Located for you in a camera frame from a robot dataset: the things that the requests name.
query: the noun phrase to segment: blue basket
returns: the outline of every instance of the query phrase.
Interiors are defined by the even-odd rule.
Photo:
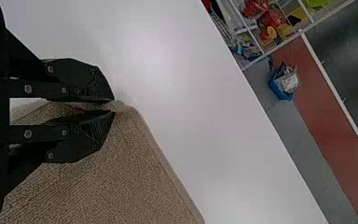
[[[292,101],[294,94],[281,91],[278,88],[277,84],[274,82],[274,80],[277,78],[277,75],[279,74],[279,72],[284,69],[286,69],[286,65],[284,63],[278,69],[275,69],[275,71],[272,73],[271,78],[268,82],[268,86],[278,96],[278,98],[280,100]]]

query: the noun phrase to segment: gray floor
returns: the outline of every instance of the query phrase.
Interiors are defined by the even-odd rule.
[[[269,89],[267,60],[246,70],[245,76],[329,223],[358,223],[358,216],[295,104],[279,101]]]
[[[358,0],[307,32],[358,127]]]

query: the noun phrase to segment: yellow item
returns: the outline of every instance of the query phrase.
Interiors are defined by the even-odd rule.
[[[277,31],[272,26],[269,26],[267,28],[267,33],[269,37],[272,39],[275,39],[277,37]]]

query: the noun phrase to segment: floor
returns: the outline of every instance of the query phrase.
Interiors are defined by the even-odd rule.
[[[295,103],[279,101],[268,88],[268,61],[253,65],[244,74],[329,223],[358,223],[358,216]]]
[[[297,65],[301,87],[294,102],[358,215],[358,136],[302,38],[272,55]]]
[[[358,0],[307,32],[358,126]]]

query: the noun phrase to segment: orange item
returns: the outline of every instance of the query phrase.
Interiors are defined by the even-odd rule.
[[[275,39],[277,36],[277,31],[272,26],[269,26],[265,31],[260,34],[261,39],[265,42],[269,42]]]
[[[273,28],[278,28],[286,24],[286,17],[280,9],[270,9],[258,19],[258,23],[265,27],[272,26]]]

